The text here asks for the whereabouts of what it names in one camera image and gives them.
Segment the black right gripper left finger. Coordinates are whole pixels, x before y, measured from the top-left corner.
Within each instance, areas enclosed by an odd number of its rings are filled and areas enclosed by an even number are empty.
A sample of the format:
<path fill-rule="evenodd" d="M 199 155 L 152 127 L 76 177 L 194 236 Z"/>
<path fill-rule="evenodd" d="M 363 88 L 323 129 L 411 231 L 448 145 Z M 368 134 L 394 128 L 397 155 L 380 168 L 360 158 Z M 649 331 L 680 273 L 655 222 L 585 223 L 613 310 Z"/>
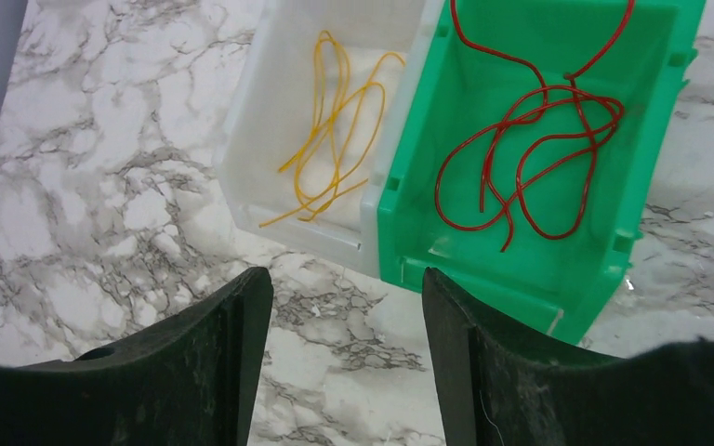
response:
<path fill-rule="evenodd" d="M 244 445 L 269 329 L 262 267 L 74 361 L 0 366 L 0 445 Z"/>

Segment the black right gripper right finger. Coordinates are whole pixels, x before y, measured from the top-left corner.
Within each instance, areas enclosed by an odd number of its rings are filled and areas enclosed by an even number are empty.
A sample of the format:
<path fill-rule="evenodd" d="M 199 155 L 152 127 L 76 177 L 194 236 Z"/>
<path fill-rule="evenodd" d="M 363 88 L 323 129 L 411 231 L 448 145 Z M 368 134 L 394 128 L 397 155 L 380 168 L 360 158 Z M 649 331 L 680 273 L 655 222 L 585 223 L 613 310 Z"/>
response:
<path fill-rule="evenodd" d="M 714 445 L 714 342 L 621 359 L 481 303 L 426 269 L 422 308 L 450 445 Z"/>

